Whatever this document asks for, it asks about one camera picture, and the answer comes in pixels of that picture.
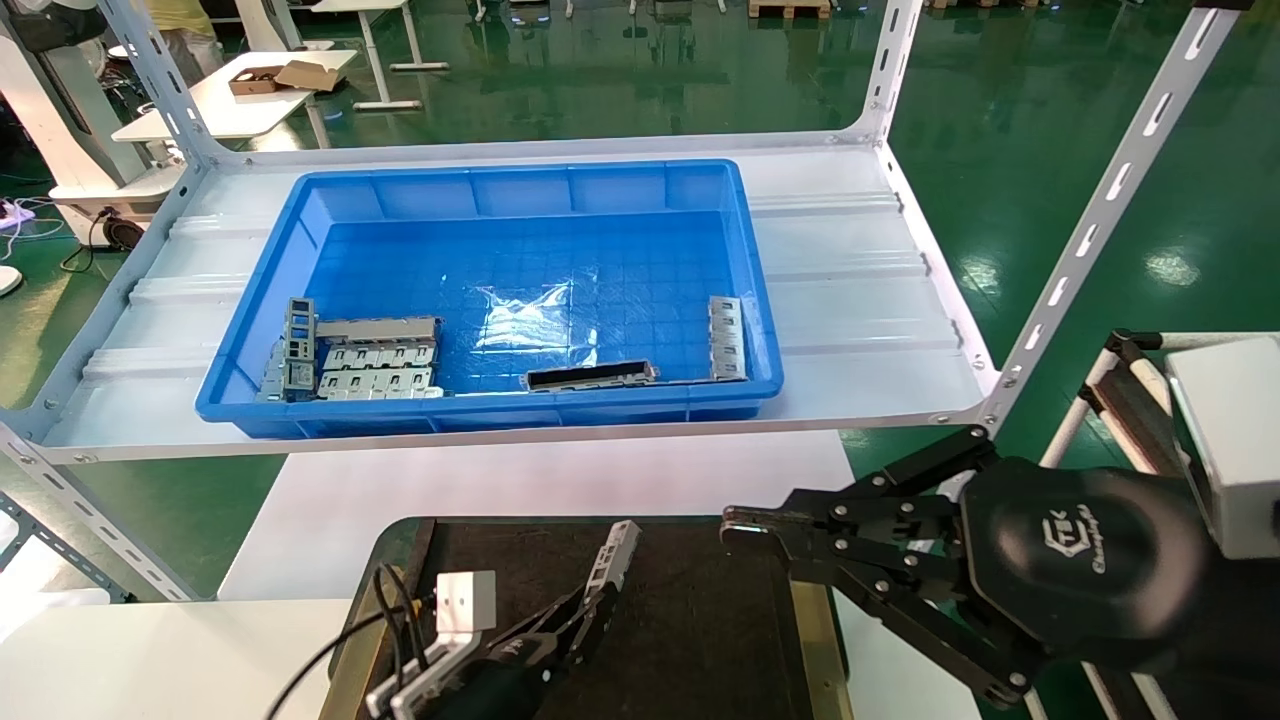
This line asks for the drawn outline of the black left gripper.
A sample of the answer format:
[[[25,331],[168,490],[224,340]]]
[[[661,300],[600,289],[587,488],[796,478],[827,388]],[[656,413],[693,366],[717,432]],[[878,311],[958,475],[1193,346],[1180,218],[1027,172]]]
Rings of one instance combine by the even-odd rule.
[[[589,661],[611,626],[617,591],[575,591],[500,635],[500,647],[465,661],[440,691],[442,719],[532,719],[567,667]],[[536,633],[557,638],[520,638]]]

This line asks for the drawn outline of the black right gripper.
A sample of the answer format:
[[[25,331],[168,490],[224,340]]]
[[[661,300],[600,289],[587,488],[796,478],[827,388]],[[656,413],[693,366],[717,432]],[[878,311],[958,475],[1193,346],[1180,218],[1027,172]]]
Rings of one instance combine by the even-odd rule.
[[[1213,566],[1193,500],[1121,468],[1064,470],[998,460],[964,427],[841,489],[794,489],[777,509],[730,506],[722,542],[790,556],[795,580],[829,585],[979,697],[1023,702],[1046,656],[982,635],[938,609],[955,561],[836,541],[963,543],[975,593],[1052,653],[1160,653],[1184,630]],[[960,507],[941,486],[978,471]]]

